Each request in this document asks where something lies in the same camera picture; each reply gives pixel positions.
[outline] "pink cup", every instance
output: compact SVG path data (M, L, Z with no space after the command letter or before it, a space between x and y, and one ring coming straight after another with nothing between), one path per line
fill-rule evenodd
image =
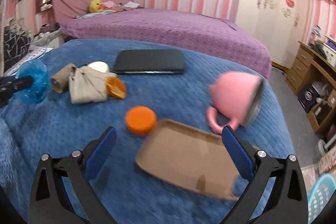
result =
M220 74L210 85L214 107L208 107L207 119L212 131L222 134L224 126L216 121L217 110L230 119L225 126L236 130L239 125L249 126L257 117L264 79L246 72L231 71Z

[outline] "white cloth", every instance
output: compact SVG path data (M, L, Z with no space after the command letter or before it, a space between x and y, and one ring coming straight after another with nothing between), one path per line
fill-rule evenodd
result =
M132 2L132 1L129 1L127 2L125 5L123 5L123 7L130 7L130 8L138 8L140 6L139 3L135 3L135 2Z
M77 68L75 74L69 77L71 103L103 102L107 100L105 80L116 77L115 73L103 73L87 66Z

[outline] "teal basket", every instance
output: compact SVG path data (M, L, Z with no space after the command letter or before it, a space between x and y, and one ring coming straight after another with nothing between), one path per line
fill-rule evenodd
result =
M322 212L325 205L336 190L334 178L329 174L323 174L314 187L307 191L308 198L308 224Z

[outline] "blue blanket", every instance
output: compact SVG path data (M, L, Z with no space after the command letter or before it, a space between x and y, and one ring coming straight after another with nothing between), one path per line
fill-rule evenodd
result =
M68 63L79 67L99 60L112 68L119 51L134 48L170 47L138 41L77 39L47 53L42 61L50 75ZM181 51L186 61L183 75L120 76L128 89L126 100L73 105L68 92L57 94L48 90L41 104L24 105L14 96L8 106L0 109L0 185L25 219L40 156L46 152L52 157L68 156L97 139L108 126L116 129L117 144L91 185L118 223L218 224L225 217L234 202L192 193L142 172L135 157L145 139L130 134L125 127L125 113L133 106L144 105L154 110L158 119L168 118L210 132L205 117L206 107L211 105L209 85L221 72L255 73L227 60ZM237 132L271 156L285 158L294 152L280 106L268 83L257 119ZM76 212L85 217L67 180L65 184ZM234 194L242 194L246 185L245 180L238 178ZM262 212L271 187L272 181L254 216Z

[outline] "blue plastic bag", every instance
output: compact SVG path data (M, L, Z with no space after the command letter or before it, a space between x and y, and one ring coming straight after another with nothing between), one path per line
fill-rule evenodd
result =
M17 96L25 104L41 103L47 92L48 69L39 59L33 59L21 65L16 78L30 75L34 82L30 88L17 92Z

